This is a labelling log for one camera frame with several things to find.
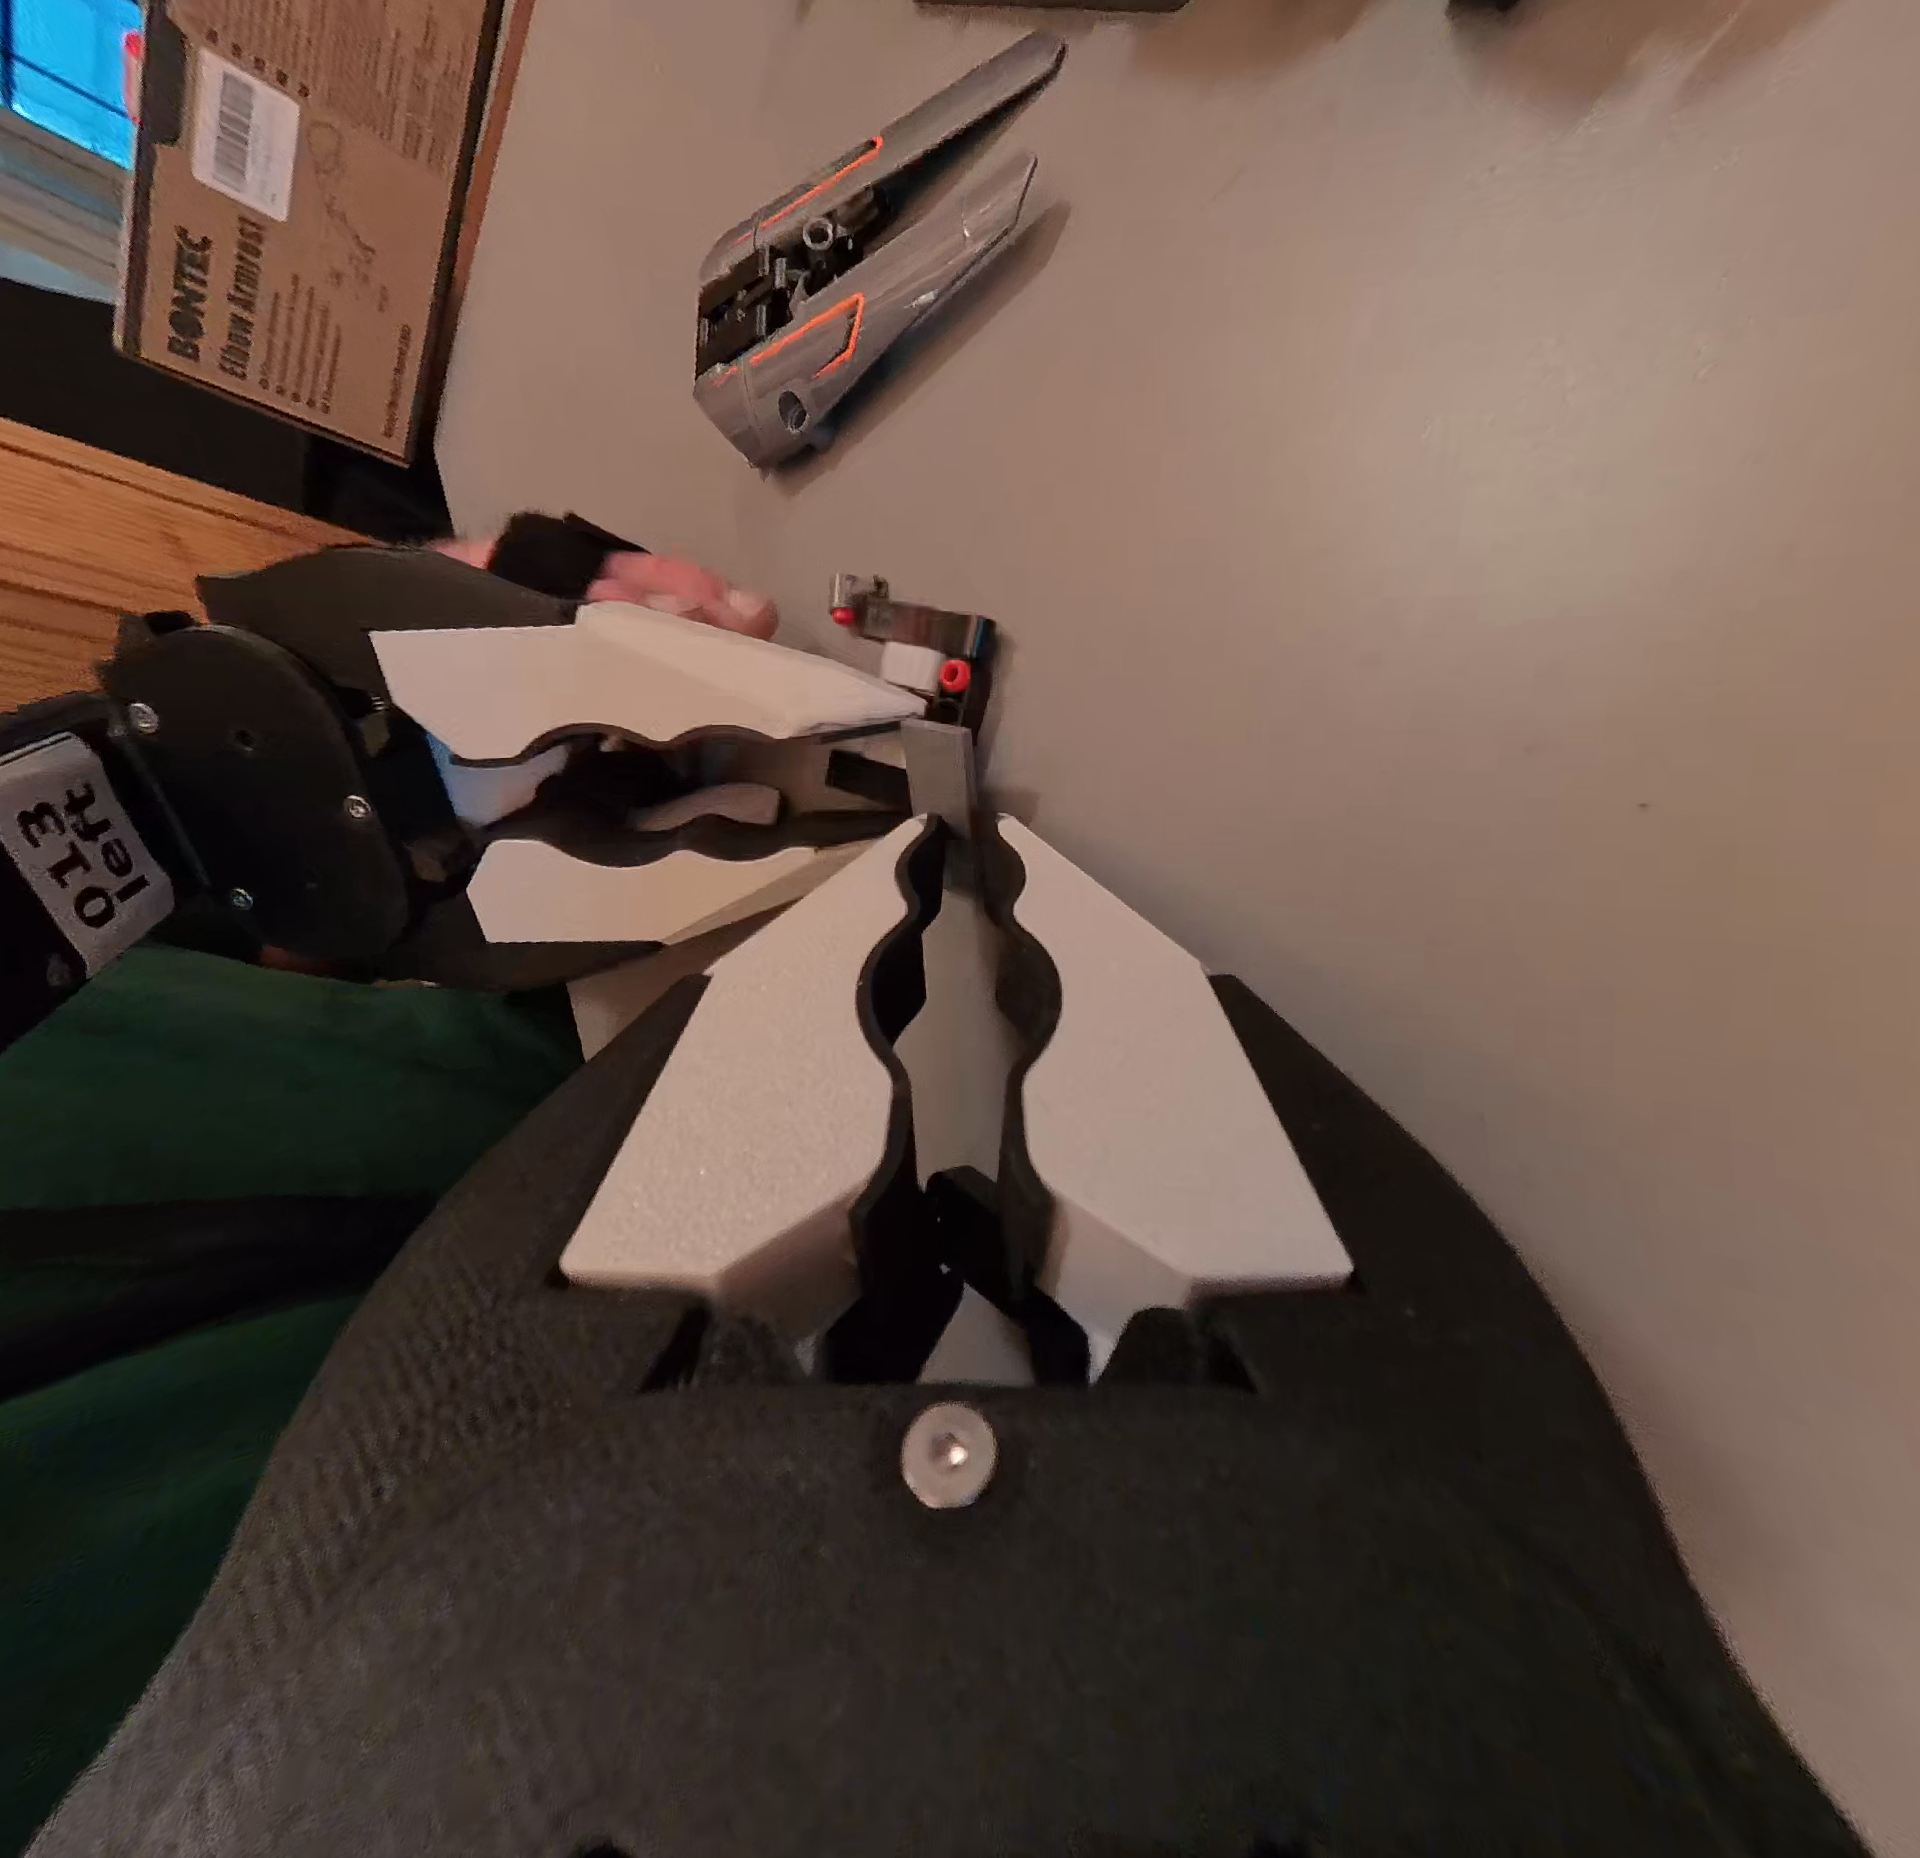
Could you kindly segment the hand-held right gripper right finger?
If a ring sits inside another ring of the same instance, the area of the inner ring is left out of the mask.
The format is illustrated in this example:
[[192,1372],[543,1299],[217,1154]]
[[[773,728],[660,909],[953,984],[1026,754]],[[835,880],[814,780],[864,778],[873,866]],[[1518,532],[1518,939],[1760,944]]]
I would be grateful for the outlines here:
[[1031,826],[980,840],[1009,1032],[994,1284],[1099,1378],[1145,1312],[1320,1295],[1349,1247],[1209,971]]

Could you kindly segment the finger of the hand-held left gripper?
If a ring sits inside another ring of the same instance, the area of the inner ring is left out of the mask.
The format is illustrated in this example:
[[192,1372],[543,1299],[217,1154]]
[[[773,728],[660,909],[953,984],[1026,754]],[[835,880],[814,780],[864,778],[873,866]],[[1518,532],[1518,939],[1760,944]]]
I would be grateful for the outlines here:
[[687,791],[645,812],[543,791],[487,829],[463,898],[490,944],[683,944],[800,902],[897,812]]
[[915,694],[864,671],[621,602],[566,626],[386,629],[372,654],[389,704],[472,766],[566,737],[832,742],[924,718]]

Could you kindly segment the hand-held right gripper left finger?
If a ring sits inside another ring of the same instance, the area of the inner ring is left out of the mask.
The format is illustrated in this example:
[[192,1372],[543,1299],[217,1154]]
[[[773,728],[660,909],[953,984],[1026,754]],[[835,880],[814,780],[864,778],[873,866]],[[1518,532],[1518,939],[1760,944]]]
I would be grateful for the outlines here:
[[949,835],[909,818],[674,985],[672,1032],[558,1275],[687,1299],[814,1343],[838,1384],[912,1384],[956,1310],[897,1042],[926,1008]]

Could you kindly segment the small grey black lego assembly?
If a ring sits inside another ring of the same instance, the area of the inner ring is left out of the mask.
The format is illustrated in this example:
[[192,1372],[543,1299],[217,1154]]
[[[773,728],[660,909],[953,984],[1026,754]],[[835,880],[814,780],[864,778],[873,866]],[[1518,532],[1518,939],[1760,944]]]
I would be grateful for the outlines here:
[[897,728],[912,812],[945,829],[945,885],[980,888],[980,737],[994,695],[998,626],[897,598],[883,577],[832,576],[828,619],[869,647],[874,677],[915,701]]

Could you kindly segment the grey orange lego panel assembly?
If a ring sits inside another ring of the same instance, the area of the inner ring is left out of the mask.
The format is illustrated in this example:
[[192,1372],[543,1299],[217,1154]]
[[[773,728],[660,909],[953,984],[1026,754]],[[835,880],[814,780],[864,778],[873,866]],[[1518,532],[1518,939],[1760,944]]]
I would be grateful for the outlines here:
[[873,372],[1009,253],[1039,160],[973,153],[1063,60],[1018,38],[705,252],[688,386],[746,464],[828,448]]

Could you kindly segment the person's left hand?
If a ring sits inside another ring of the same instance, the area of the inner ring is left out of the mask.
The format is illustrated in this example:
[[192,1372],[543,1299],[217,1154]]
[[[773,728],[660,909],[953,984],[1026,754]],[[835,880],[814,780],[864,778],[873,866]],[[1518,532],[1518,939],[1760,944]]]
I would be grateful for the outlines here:
[[780,626],[770,598],[738,590],[683,557],[627,546],[579,521],[521,516],[491,540],[439,540],[429,550],[574,605],[639,605],[757,643],[769,643]]

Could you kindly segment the person's green shirt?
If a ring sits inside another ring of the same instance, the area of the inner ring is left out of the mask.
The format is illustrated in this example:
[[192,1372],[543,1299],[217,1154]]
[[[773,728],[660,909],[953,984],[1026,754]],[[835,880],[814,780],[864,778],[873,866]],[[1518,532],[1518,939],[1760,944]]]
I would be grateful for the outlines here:
[[135,950],[3,1056],[3,1854],[200,1609],[372,1281],[577,1068],[562,991]]

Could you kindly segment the printed cardboard box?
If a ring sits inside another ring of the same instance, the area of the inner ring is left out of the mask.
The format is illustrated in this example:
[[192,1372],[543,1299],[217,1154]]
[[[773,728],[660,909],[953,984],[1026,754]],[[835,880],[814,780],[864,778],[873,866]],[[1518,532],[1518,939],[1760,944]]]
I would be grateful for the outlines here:
[[144,0],[114,349],[408,464],[504,0]]

